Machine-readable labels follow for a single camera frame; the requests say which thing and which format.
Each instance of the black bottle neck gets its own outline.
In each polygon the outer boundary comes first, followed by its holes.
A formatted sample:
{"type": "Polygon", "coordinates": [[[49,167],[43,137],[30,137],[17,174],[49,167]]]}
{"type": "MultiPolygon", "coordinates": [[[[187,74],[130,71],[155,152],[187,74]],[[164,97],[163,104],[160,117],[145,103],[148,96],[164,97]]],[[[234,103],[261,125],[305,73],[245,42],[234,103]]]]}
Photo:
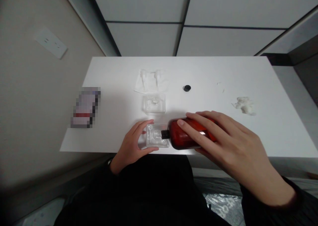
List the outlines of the black bottle neck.
{"type": "Polygon", "coordinates": [[[169,139],[170,131],[169,130],[161,130],[161,139],[169,139]]]}

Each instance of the white wall outlet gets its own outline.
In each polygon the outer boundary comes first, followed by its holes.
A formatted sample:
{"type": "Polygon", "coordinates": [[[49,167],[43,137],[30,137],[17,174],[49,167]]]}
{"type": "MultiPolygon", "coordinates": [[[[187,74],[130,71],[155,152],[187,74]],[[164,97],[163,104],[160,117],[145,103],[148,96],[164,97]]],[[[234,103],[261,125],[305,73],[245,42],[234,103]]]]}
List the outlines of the white wall outlet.
{"type": "Polygon", "coordinates": [[[67,47],[46,27],[36,35],[35,40],[58,59],[61,59],[67,50],[67,47]]]}

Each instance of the beige wall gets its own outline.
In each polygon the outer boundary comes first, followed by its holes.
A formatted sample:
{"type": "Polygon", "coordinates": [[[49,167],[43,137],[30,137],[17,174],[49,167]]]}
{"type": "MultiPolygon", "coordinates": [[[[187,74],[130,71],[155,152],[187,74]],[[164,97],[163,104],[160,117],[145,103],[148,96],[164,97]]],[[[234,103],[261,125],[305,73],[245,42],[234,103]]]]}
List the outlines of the beige wall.
{"type": "Polygon", "coordinates": [[[0,0],[0,167],[16,191],[92,159],[59,152],[91,57],[104,56],[67,0],[0,0]],[[67,47],[59,60],[34,41],[48,27],[67,47]]]}

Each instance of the fingernail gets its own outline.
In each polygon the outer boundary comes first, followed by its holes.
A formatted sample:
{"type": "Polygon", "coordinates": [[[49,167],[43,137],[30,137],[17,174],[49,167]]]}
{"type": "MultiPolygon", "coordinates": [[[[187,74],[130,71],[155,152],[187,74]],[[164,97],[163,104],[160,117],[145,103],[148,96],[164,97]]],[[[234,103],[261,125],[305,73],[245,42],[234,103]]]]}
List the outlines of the fingernail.
{"type": "Polygon", "coordinates": [[[185,123],[185,122],[184,122],[183,120],[181,120],[181,119],[179,119],[179,120],[177,121],[177,124],[178,124],[179,126],[182,126],[184,123],[185,123]]]}

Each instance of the pixelated package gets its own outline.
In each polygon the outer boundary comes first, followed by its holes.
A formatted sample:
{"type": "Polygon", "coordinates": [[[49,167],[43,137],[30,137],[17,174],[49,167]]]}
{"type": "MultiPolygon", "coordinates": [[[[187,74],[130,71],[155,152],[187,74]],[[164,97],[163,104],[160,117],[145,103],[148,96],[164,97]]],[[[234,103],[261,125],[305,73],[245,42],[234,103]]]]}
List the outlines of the pixelated package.
{"type": "Polygon", "coordinates": [[[71,128],[91,128],[97,114],[97,107],[100,100],[99,87],[83,87],[76,99],[71,128]]]}

